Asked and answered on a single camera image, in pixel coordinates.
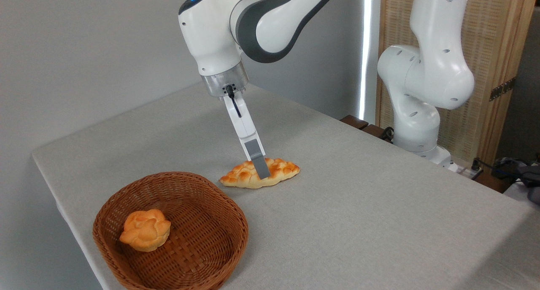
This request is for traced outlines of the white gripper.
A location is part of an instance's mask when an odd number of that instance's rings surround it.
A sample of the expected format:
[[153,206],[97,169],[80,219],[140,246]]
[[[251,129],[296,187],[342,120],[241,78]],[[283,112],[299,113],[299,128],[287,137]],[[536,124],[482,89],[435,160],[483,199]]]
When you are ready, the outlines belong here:
[[[242,92],[237,92],[234,96],[235,97],[232,99],[226,95],[223,99],[238,138],[244,140],[255,135],[256,129],[245,100],[243,99]],[[250,140],[245,142],[244,146],[259,178],[268,178],[270,176],[270,171],[264,158],[264,150],[259,145],[259,140]]]

